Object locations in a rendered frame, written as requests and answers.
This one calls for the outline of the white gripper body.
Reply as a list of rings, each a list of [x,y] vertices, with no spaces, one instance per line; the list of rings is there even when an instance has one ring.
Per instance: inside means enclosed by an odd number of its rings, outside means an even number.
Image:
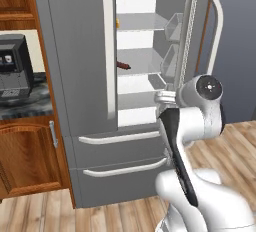
[[[158,91],[155,93],[154,101],[158,108],[175,107],[176,93],[172,91]]]

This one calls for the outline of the grey fridge shelf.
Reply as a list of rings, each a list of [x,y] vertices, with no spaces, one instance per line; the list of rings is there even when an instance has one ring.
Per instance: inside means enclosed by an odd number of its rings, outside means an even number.
[[[155,107],[154,102],[155,92],[138,92],[129,94],[119,94],[118,95],[118,109],[136,109],[136,108],[146,108]]]
[[[154,48],[121,49],[117,51],[117,60],[130,66],[129,70],[118,68],[119,76],[159,73],[163,62]]]
[[[157,13],[118,14],[118,31],[163,30],[168,20]]]

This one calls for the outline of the dark red sausage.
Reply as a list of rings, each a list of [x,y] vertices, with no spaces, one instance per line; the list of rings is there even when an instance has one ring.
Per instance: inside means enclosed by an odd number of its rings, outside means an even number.
[[[117,61],[116,64],[117,64],[118,68],[121,68],[121,69],[124,69],[124,70],[131,69],[129,64],[126,64],[126,63],[123,63],[123,62],[119,62],[119,61]]]

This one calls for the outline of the grey fridge drawer front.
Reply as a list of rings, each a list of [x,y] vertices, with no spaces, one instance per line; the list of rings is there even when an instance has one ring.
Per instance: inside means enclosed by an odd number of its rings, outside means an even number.
[[[156,131],[118,131],[115,133],[86,135],[90,138],[104,138]],[[111,164],[142,161],[164,156],[165,145],[161,137],[127,141],[105,145],[90,145],[79,142],[80,136],[63,138],[70,168],[91,168]]]
[[[109,177],[92,177],[82,169],[71,169],[75,207],[96,207],[154,196],[157,175],[170,169],[171,166],[164,164],[149,171]]]

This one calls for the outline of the grey open fridge door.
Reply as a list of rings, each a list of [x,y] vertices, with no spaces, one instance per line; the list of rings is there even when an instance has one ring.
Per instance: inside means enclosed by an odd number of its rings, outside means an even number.
[[[201,48],[209,0],[186,0],[180,35],[174,89],[189,81],[195,73]]]

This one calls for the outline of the grey closed fridge door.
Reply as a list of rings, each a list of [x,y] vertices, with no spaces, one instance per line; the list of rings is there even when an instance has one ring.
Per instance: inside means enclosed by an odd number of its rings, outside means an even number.
[[[49,0],[65,105],[73,136],[115,131],[117,121],[117,68],[115,117],[108,118],[105,39],[102,0]],[[114,46],[116,59],[116,10]]]

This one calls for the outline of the grey fridge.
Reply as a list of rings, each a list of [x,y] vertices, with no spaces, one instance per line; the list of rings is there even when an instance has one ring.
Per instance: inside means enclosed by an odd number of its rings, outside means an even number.
[[[175,13],[182,13],[184,15],[186,0],[115,0],[116,18],[118,14],[127,13],[157,13],[164,17],[168,21]],[[53,24],[51,18],[49,0],[36,0],[40,24],[42,28],[42,34],[45,43],[45,49],[48,59],[48,67],[50,78],[52,82],[52,88],[55,97],[56,110],[59,118],[59,125],[61,128],[62,139],[70,134],[70,128],[67,117],[67,109],[65,105],[64,90],[61,80],[59,60],[57,55],[55,36],[53,31]],[[203,35],[201,38],[201,48],[203,42]],[[121,49],[141,49],[141,48],[154,48],[155,51],[164,59],[167,51],[172,44],[178,44],[179,42],[167,41],[165,37],[165,31],[163,30],[143,30],[143,31],[118,31],[116,27],[116,50]],[[158,91],[172,91],[174,89],[174,79],[167,78],[160,72],[159,74],[166,83],[166,87],[162,90],[155,90],[148,81],[149,74],[138,75],[126,75],[119,76],[117,74],[117,121],[118,127],[115,131],[96,133],[115,133],[118,131],[149,131],[154,129],[159,131],[158,123],[156,120],[157,105],[155,107],[136,108],[136,109],[118,109],[118,95],[129,94],[138,92],[152,92]],[[133,166],[147,165],[160,161],[162,158],[167,157],[166,149],[164,148],[164,156],[154,159],[147,159],[142,161],[127,162],[121,164],[111,164],[105,166],[96,166],[91,168],[70,168],[71,169],[89,169],[92,171],[106,171],[121,169]]]

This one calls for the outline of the clear door bin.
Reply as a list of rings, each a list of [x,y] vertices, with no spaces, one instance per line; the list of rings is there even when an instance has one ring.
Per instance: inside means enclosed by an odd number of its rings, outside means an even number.
[[[172,44],[170,46],[161,64],[161,73],[163,76],[167,78],[173,78],[175,76],[178,51],[178,44]]]
[[[162,90],[166,87],[166,83],[159,74],[149,74],[148,81],[155,90]]]
[[[164,27],[165,37],[167,41],[180,41],[181,27],[183,22],[183,14],[175,13]]]

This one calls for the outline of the brown wooden cupboard door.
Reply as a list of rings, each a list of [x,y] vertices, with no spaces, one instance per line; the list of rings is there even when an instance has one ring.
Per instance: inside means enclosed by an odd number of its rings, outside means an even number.
[[[38,125],[0,127],[0,200],[60,189],[51,131]]]

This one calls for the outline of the black coffee machine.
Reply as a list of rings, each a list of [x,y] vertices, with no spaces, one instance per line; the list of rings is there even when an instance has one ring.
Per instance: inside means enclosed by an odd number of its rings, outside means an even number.
[[[28,98],[33,68],[23,34],[0,35],[0,100]]]

